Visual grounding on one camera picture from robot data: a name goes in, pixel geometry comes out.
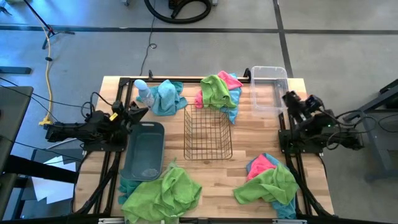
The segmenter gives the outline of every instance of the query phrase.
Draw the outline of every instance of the yellow cable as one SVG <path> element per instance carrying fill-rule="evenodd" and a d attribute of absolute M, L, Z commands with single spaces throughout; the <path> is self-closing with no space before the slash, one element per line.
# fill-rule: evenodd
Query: yellow cable
<path fill-rule="evenodd" d="M 42 27 L 43 31 L 44 31 L 44 35 L 45 38 L 47 39 L 47 43 L 49 45 L 49 55 L 47 56 L 48 58 L 50 58 L 51 56 L 51 44 L 50 44 L 50 39 L 47 35 L 47 32 L 44 29 L 44 24 L 42 23 L 42 21 L 36 16 L 36 14 L 33 13 L 33 15 L 36 17 L 36 19 L 38 20 L 38 22 L 40 23 L 40 26 Z M 50 86 L 50 78 L 49 78 L 49 71 L 50 71 L 50 61 L 47 61 L 47 66 L 45 68 L 45 81 L 47 82 L 47 88 L 49 89 L 49 112 L 51 112 L 52 110 L 52 91 L 51 91 L 51 86 Z M 50 117 L 50 113 L 47 113 L 47 115 L 45 115 L 45 117 L 43 118 L 43 121 L 39 122 L 39 125 L 45 125 L 45 124 L 51 124 L 51 117 Z"/>

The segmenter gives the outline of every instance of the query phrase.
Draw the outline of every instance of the white paper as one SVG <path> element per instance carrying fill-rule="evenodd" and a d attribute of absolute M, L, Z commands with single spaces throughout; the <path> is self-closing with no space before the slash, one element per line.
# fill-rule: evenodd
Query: white paper
<path fill-rule="evenodd" d="M 58 166 L 63 165 L 63 162 L 60 162 L 60 161 L 62 161 L 62 156 L 55 157 L 45 163 L 58 162 L 58 163 L 54 163 L 54 164 L 49 164 L 49 166 L 57 166 L 58 167 Z M 43 198 L 47 197 L 47 195 L 49 194 L 48 188 L 47 188 L 48 180 L 39 178 L 39 177 L 32 177 L 32 181 L 33 181 L 33 187 L 35 189 L 37 201 L 42 200 Z"/>
<path fill-rule="evenodd" d="M 54 157 L 53 159 L 44 163 L 51 163 L 49 164 L 49 166 L 55 166 L 76 172 L 76 162 L 65 165 L 63 164 L 62 156 Z M 47 197 L 47 204 L 50 204 L 73 197 L 74 184 L 72 183 L 66 183 L 56 180 L 47 180 L 38 177 L 32 177 L 32 181 L 38 201 Z"/>

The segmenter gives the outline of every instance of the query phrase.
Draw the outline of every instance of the clear plastic bottle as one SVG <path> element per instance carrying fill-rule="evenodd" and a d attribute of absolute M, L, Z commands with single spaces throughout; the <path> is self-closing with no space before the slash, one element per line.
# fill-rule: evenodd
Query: clear plastic bottle
<path fill-rule="evenodd" d="M 155 99 L 154 96 L 152 96 L 147 83 L 143 80 L 136 80 L 134 81 L 134 85 L 138 88 L 138 95 L 141 97 L 142 101 L 149 109 L 151 109 L 155 103 Z"/>

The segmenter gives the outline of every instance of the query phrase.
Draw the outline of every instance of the black hose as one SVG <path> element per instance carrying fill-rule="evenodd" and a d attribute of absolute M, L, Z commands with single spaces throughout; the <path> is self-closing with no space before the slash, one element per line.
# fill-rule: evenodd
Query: black hose
<path fill-rule="evenodd" d="M 194 1 L 199 1 L 203 2 L 206 5 L 206 10 L 195 17 L 188 18 L 188 19 L 176 19 L 176 16 L 180 13 L 181 9 L 188 3 L 194 2 Z M 170 24 L 189 24 L 193 22 L 198 22 L 202 19 L 204 19 L 211 11 L 211 2 L 209 0 L 183 0 L 180 4 L 177 5 L 177 7 L 173 10 L 173 13 L 171 15 L 171 18 L 165 17 L 160 15 L 155 9 L 152 7 L 150 4 L 149 0 L 144 0 L 145 5 L 147 6 L 148 10 L 152 15 L 154 15 L 156 18 L 160 19 L 163 22 L 167 22 Z"/>

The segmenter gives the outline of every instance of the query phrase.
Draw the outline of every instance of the pink towel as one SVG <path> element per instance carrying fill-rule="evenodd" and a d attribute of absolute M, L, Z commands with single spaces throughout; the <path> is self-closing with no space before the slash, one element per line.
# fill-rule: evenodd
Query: pink towel
<path fill-rule="evenodd" d="M 255 178 L 257 175 L 261 174 L 267 169 L 275 169 L 275 168 L 276 166 L 272 165 L 272 163 L 269 162 L 269 160 L 263 154 L 261 154 L 251 164 L 251 169 L 248 174 L 247 181 Z"/>
<path fill-rule="evenodd" d="M 232 77 L 226 71 L 220 71 L 218 74 L 218 77 L 226 83 L 226 86 L 228 87 L 229 90 L 235 89 L 237 87 L 242 87 L 243 84 L 239 82 L 238 79 Z M 203 94 L 201 90 L 197 93 L 195 96 L 195 104 L 197 108 L 202 108 L 203 107 Z"/>

